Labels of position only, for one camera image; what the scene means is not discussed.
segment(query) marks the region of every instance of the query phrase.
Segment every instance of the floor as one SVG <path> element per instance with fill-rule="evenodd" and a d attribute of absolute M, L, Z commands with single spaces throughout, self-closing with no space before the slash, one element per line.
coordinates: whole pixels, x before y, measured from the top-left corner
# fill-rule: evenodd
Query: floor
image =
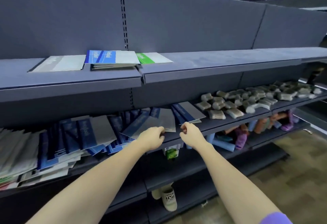
<path fill-rule="evenodd" d="M 298 131 L 276 142 L 291 157 L 250 176 L 293 224 L 327 223 L 327 140 Z M 166 224 L 233 224 L 219 197 Z"/>

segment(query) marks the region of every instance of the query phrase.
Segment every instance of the beige shoe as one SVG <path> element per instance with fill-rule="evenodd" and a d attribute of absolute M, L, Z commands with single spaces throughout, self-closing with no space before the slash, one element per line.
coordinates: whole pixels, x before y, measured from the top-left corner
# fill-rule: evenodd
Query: beige shoe
<path fill-rule="evenodd" d="M 164 191 L 161 190 L 161 198 L 166 210 L 173 212 L 177 209 L 177 201 L 173 188 L 170 187 L 165 189 Z"/>
<path fill-rule="evenodd" d="M 161 198 L 161 190 L 160 189 L 156 189 L 151 191 L 151 195 L 154 199 L 159 200 Z"/>

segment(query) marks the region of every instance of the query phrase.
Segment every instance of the forearm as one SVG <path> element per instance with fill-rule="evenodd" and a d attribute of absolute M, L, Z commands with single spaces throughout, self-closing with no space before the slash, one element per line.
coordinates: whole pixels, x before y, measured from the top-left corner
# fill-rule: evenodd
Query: forearm
<path fill-rule="evenodd" d="M 259 224 L 279 209 L 246 176 L 215 151 L 210 143 L 202 143 L 197 151 L 202 156 L 215 187 L 236 224 Z"/>
<path fill-rule="evenodd" d="M 52 198 L 28 224 L 98 223 L 146 149 L 135 140 Z"/>

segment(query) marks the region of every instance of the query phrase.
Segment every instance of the hand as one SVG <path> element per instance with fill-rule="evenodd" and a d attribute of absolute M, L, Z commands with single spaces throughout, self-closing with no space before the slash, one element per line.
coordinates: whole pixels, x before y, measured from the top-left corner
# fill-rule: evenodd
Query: hand
<path fill-rule="evenodd" d="M 185 122 L 181 126 L 181 129 L 183 131 L 180 132 L 180 137 L 182 138 L 183 142 L 194 149 L 197 149 L 197 147 L 203 143 L 207 143 L 199 128 L 193 123 Z"/>
<path fill-rule="evenodd" d="M 154 150 L 161 146 L 163 140 L 165 137 L 162 135 L 162 133 L 165 132 L 164 127 L 151 127 L 147 130 L 143 131 L 137 140 L 139 143 L 144 146 L 146 152 L 150 150 Z"/>

